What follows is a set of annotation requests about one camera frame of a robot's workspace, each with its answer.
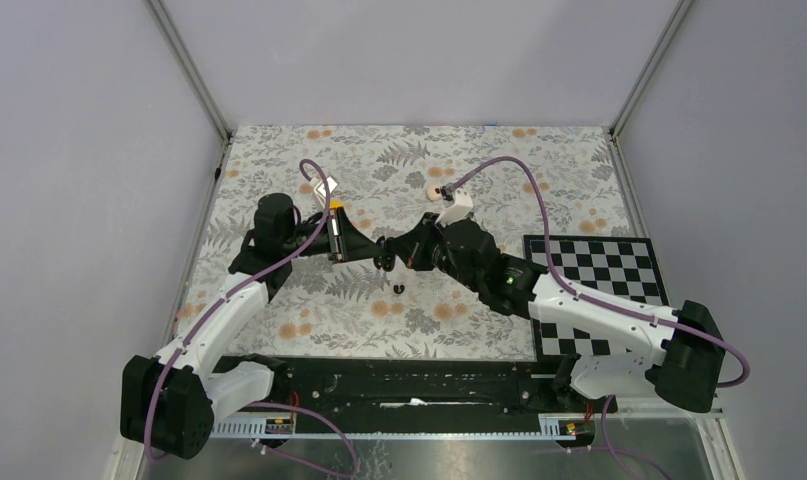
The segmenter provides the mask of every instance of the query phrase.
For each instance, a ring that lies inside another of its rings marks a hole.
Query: white object
[[[474,201],[463,188],[453,190],[453,201],[441,212],[435,223],[446,227],[453,222],[463,220],[474,209]]]
[[[430,185],[426,189],[427,198],[431,202],[437,202],[441,200],[441,185]]]
[[[253,415],[238,414],[215,424],[209,438],[242,438],[254,439],[286,439],[299,438],[303,440],[330,440],[338,439],[334,433],[275,433],[267,429],[271,425],[270,413],[254,413]],[[491,433],[348,433],[351,440],[512,440],[512,441],[541,441],[541,440],[574,440],[572,435],[560,435],[559,418],[539,415],[539,431],[531,429],[529,432],[491,432]]]
[[[653,364],[635,352],[618,355],[583,356],[571,370],[571,387],[580,395],[596,400],[607,395],[656,396],[654,386],[644,378]]]
[[[218,297],[226,298],[226,292],[248,278],[250,276],[243,273],[229,275],[224,280]],[[262,400],[270,394],[273,372],[264,365],[242,362],[227,373],[212,375],[215,364],[223,355],[229,342],[238,335],[238,332],[251,318],[264,309],[267,303],[268,290],[265,284],[251,282],[215,311],[187,347],[183,347],[183,340],[193,325],[196,325],[199,319],[205,315],[211,304],[200,312],[189,328],[156,353],[159,363],[165,364],[177,348],[183,350],[174,364],[174,368],[191,367],[194,373],[200,377],[206,396],[212,401],[215,422],[244,408],[248,403]]]
[[[326,183],[329,184],[329,192],[330,195],[332,192],[335,191],[336,187],[338,187],[338,182],[332,176],[326,177]],[[326,205],[326,189],[323,186],[323,182],[320,178],[315,177],[310,182],[309,185],[312,186],[313,191],[315,192],[315,198],[318,199],[318,203],[321,204],[321,207]]]
[[[633,311],[677,322],[674,309],[633,302],[569,281],[577,295],[586,294]],[[533,288],[536,298],[529,303],[530,317],[555,322],[612,340],[632,351],[606,357],[581,357],[571,372],[571,387],[586,398],[605,395],[653,395],[654,386],[644,372],[661,365],[666,351],[662,342],[670,340],[674,329],[623,315],[566,292],[552,275],[541,275]]]
[[[568,282],[572,288],[577,290],[577,295],[586,294],[629,310],[656,315],[660,320],[679,321],[674,316],[674,309],[671,307],[633,302],[585,287],[577,282],[570,280]],[[575,299],[573,295],[564,291],[549,274],[539,277],[533,287],[533,293],[536,298],[529,303],[531,318],[544,322],[561,323],[591,333],[597,338],[612,340],[647,358],[654,365],[660,365],[665,359],[666,352],[662,348],[662,342],[671,339],[674,335],[673,328],[662,325],[654,327],[648,322]]]

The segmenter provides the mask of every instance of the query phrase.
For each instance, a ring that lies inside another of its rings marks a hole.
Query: small black object
[[[580,355],[577,354],[563,355],[562,363],[559,365],[559,370],[556,371],[556,376],[551,384],[553,393],[556,395],[556,401],[568,411],[580,410],[589,401],[589,399],[583,397],[571,387],[571,372],[579,359]]]
[[[722,339],[705,306],[686,300],[676,315],[679,323]],[[675,331],[663,347],[667,353],[662,365],[645,372],[645,378],[656,387],[656,394],[684,410],[709,412],[724,362],[724,349],[681,330]]]
[[[291,197],[284,193],[272,193],[259,199],[253,215],[256,251],[276,257],[295,233],[294,202]]]
[[[530,318],[532,290],[547,267],[502,253],[494,237],[470,218],[447,227],[437,219],[438,214],[426,213],[412,230],[384,239],[383,245],[408,269],[438,269],[476,292],[491,310]]]
[[[390,272],[394,270],[395,265],[395,257],[393,253],[388,251],[388,246],[385,242],[385,236],[379,237],[376,241],[377,246],[385,252],[385,255],[374,257],[374,267],[377,270],[384,270],[386,272]]]
[[[443,198],[444,200],[446,200],[448,202],[453,201],[453,190],[450,189],[450,188],[447,188],[447,186],[441,187],[441,189],[439,190],[439,193],[441,193],[441,198]]]
[[[254,240],[253,230],[250,230],[244,235],[241,251],[238,252],[238,255],[232,260],[227,269],[229,273],[241,272],[247,275],[255,275],[284,257],[284,255],[271,254],[269,251],[266,252],[252,246],[250,244],[252,240]],[[285,284],[285,281],[288,280],[288,276],[291,275],[293,270],[294,268],[289,262],[257,281],[265,283],[268,289],[268,298],[273,298],[282,285]]]
[[[307,225],[314,225],[320,221],[321,217],[323,217],[323,212],[315,212],[309,218],[303,221],[303,223]]]
[[[324,412],[347,434],[540,432],[539,413],[564,411],[552,399],[539,406],[519,405],[521,390],[530,392],[530,398],[538,398],[536,392],[552,391],[551,379],[541,375],[551,370],[537,362],[317,357],[287,361],[286,378],[291,375],[290,388],[299,394],[300,406]],[[323,392],[319,398],[313,398],[316,391]],[[383,402],[408,403],[412,398],[438,404],[396,409],[380,406]],[[248,407],[245,411],[267,409]],[[575,413],[582,418],[581,411]],[[311,417],[300,417],[296,429],[301,434],[329,431]]]
[[[156,381],[164,365],[157,358],[132,357],[123,369],[120,434],[144,442],[144,424]],[[203,384],[190,367],[172,368],[156,404],[152,445],[189,459],[197,455],[212,432],[214,414]]]

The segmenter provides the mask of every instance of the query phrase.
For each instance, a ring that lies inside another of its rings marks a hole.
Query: table surface
[[[554,234],[630,236],[632,229],[599,127],[242,126],[222,175],[177,328],[212,301],[226,268],[252,228],[256,202],[291,195],[307,217],[320,209],[299,174],[317,161],[339,187],[351,221],[376,239],[411,229],[424,212],[441,211],[425,187],[446,184],[498,155],[534,172]],[[516,166],[499,164],[467,185],[480,225],[500,248],[523,257],[523,235],[542,231],[535,196]],[[317,256],[294,271],[228,354],[530,360],[530,324],[504,317],[437,272],[394,272],[370,261],[332,266]],[[402,295],[392,292],[402,283]]]

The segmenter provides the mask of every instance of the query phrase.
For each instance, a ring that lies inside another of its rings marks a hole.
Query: gray wall
[[[697,2],[623,147],[675,299],[753,364],[721,397],[748,478],[807,478],[807,0]]]
[[[218,148],[143,2],[0,2],[0,479],[101,475]]]
[[[608,125],[677,0],[169,0],[234,127]]]

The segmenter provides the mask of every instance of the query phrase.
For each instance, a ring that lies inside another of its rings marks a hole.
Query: black and white checkerboard
[[[551,254],[559,272],[571,280],[637,302],[667,305],[662,276],[646,238],[551,235]],[[524,236],[527,260],[547,265],[544,238]],[[627,350],[608,340],[556,323],[533,322],[536,355],[609,355]]]

